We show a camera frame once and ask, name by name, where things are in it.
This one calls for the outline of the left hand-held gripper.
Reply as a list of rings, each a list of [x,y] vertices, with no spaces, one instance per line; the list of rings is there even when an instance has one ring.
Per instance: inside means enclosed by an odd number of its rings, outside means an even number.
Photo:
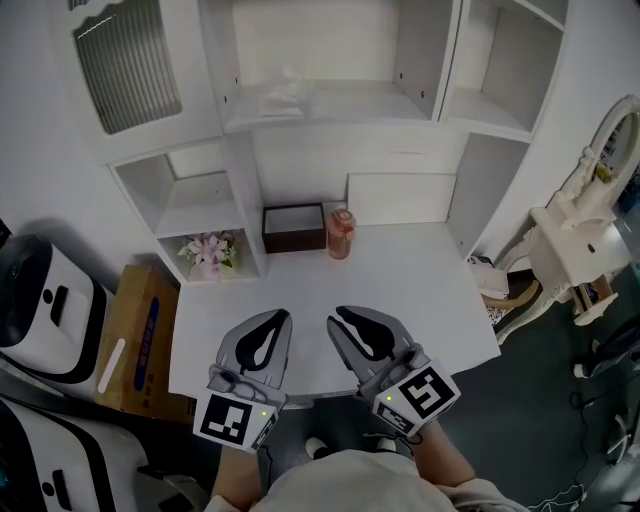
[[[277,423],[288,396],[281,385],[287,367],[292,319],[285,309],[255,315],[231,329],[197,398],[193,433],[254,454]],[[234,371],[254,371],[256,381]]]

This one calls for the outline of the white desk with hutch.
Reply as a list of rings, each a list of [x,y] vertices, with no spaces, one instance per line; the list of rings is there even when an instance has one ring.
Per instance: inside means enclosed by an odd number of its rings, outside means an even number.
[[[182,283],[186,236],[266,272],[266,206],[346,201],[482,254],[556,77],[569,0],[48,0],[82,134]],[[310,117],[261,117],[291,65]]]

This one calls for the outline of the person's right forearm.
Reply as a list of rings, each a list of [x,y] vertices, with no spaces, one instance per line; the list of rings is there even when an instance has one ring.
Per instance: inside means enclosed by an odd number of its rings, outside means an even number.
[[[431,484],[457,487],[476,477],[467,459],[448,438],[437,421],[423,426],[413,448],[420,477]]]

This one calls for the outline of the white table top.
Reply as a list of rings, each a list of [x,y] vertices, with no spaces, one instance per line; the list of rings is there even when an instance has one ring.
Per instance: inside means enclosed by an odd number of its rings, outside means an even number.
[[[443,223],[359,227],[345,260],[304,251],[271,254],[266,262],[262,277],[182,286],[170,392],[198,397],[224,335],[256,314],[280,308],[293,319],[282,383],[293,401],[355,391],[357,379],[326,332],[327,317],[341,305],[396,317],[451,374],[500,354],[469,265]]]

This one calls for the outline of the pink flowers in pot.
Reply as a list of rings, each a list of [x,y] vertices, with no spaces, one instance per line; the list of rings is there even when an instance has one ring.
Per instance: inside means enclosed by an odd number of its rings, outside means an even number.
[[[231,231],[186,236],[177,255],[188,261],[195,276],[203,281],[232,278],[240,265],[236,239]]]

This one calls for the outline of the dark brown open box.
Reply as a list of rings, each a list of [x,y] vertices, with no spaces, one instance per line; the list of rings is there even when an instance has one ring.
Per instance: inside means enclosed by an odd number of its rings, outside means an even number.
[[[326,237],[321,203],[263,208],[262,241],[267,254],[323,250]]]

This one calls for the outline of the pink lidded bottle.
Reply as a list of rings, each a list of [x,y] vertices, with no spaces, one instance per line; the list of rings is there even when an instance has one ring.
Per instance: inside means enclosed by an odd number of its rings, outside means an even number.
[[[343,260],[349,256],[354,239],[356,219],[345,209],[333,210],[327,223],[327,244],[329,255],[336,260]]]

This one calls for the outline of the brown cardboard box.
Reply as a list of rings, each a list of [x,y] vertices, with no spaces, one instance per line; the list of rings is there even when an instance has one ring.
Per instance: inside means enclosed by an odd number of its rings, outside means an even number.
[[[119,338],[126,347],[107,391],[96,403],[152,419],[191,425],[195,400],[169,391],[173,330],[179,292],[149,266],[124,268],[102,337],[97,385]]]

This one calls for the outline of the person's grey shirt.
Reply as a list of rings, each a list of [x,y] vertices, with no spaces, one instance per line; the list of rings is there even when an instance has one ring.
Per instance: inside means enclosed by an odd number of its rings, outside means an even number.
[[[287,471],[248,512],[530,511],[487,480],[435,485],[402,455],[345,450]]]

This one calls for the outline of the white flat strip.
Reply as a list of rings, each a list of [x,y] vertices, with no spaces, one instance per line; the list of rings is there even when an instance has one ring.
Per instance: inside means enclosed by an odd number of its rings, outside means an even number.
[[[105,369],[98,382],[98,385],[97,385],[98,393],[104,394],[107,391],[109,383],[114,375],[115,369],[124,352],[125,347],[126,347],[126,340],[124,338],[119,338],[107,360]]]

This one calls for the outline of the grey shell chair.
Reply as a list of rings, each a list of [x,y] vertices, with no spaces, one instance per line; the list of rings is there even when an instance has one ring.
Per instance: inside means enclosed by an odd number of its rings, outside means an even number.
[[[142,512],[204,512],[209,494],[187,475],[155,468],[137,468],[136,500]]]

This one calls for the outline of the white and black robot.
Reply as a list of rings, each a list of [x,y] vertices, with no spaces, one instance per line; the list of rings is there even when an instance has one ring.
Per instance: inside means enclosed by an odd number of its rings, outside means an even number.
[[[136,437],[0,398],[0,512],[142,512]]]
[[[114,294],[47,237],[0,248],[0,356],[17,370],[92,402]]]

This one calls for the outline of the white ornate vanity table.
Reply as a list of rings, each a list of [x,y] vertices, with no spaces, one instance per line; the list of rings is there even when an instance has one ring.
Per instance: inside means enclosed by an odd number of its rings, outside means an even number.
[[[568,229],[558,226],[546,208],[533,208],[535,226],[496,263],[507,272],[528,258],[541,292],[533,304],[496,332],[499,344],[544,314],[554,303],[574,301],[574,323],[586,326],[601,317],[618,297],[610,276],[631,262],[621,235],[612,224],[587,221]]]

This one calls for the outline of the white floor stand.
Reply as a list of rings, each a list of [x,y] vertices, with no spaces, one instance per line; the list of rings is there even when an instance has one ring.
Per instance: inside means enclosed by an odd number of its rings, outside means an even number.
[[[640,456],[640,412],[633,419],[623,414],[614,416],[607,455],[612,465],[620,464],[626,455]]]

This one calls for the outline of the white oval vanity mirror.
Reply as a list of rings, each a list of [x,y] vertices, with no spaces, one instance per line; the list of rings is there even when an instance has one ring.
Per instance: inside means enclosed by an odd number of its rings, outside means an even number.
[[[631,122],[622,161],[610,167],[601,159],[605,145],[618,124]],[[557,206],[562,229],[575,229],[587,222],[606,227],[613,223],[612,206],[640,165],[640,98],[628,95],[619,100],[605,116],[590,145],[583,149],[575,171],[558,193]]]

